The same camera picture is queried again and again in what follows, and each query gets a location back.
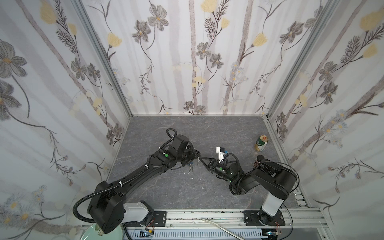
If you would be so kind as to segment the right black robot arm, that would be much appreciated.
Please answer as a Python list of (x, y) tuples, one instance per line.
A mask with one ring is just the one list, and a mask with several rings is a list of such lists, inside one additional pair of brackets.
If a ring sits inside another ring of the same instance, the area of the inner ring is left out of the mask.
[(259, 210), (264, 224), (274, 218), (284, 201), (288, 199), (300, 182), (296, 171), (284, 163), (270, 161), (259, 155), (251, 171), (244, 172), (239, 158), (227, 154), (222, 160), (200, 157), (204, 167), (218, 179), (229, 183), (229, 190), (234, 196), (244, 195), (256, 187), (268, 191), (267, 197)]

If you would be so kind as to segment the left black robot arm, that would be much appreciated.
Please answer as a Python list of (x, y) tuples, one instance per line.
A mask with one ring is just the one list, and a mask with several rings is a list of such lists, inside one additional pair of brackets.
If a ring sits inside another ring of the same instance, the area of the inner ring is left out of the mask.
[(149, 155), (146, 162), (135, 171), (110, 184), (106, 181), (99, 183), (94, 193), (86, 197), (90, 200), (87, 213), (91, 216), (86, 221), (97, 224), (105, 234), (122, 223), (148, 225), (154, 217), (153, 208), (145, 201), (128, 203), (130, 196), (139, 187), (170, 170), (177, 163), (184, 167), (200, 155), (187, 137), (172, 137), (154, 154)]

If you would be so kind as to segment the small dark spice bottle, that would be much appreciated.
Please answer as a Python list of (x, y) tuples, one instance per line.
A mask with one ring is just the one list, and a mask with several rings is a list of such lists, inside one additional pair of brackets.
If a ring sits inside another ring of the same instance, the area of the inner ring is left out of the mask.
[(254, 169), (258, 167), (258, 165), (265, 159), (263, 155), (257, 155), (257, 158), (254, 162)]

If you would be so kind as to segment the green beer can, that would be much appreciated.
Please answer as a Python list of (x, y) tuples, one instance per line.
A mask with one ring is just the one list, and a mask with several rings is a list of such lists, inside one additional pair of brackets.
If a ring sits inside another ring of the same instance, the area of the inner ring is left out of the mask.
[(269, 138), (266, 135), (259, 136), (255, 143), (255, 150), (258, 152), (263, 151), (264, 148), (267, 146), (268, 142)]

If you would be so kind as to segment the green floral plate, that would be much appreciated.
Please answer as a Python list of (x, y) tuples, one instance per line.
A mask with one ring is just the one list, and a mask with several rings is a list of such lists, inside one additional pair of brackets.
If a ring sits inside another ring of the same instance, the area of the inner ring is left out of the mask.
[(83, 235), (81, 240), (122, 240), (123, 239), (123, 230), (121, 227), (117, 227), (112, 230), (110, 233), (104, 233), (97, 224), (93, 224), (88, 227)]

